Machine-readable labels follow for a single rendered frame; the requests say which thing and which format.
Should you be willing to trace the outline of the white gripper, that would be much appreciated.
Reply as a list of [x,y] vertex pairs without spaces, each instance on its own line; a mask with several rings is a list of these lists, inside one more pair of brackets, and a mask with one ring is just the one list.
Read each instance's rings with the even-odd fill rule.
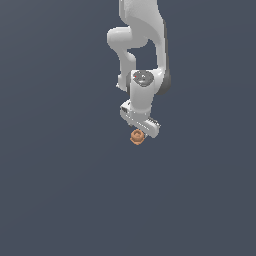
[[127,100],[120,106],[120,116],[127,122],[127,124],[132,127],[136,127],[143,131],[147,136],[155,138],[161,125],[157,120],[148,117],[146,120],[141,121],[135,116],[135,113],[131,110],[131,101]]

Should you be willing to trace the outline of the small orange round object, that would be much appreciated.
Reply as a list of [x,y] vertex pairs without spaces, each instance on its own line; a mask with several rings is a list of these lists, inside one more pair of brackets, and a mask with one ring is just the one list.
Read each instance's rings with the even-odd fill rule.
[[131,133],[131,138],[130,140],[135,144],[135,145],[140,145],[143,141],[144,141],[145,137],[144,137],[144,133],[139,130],[136,129]]

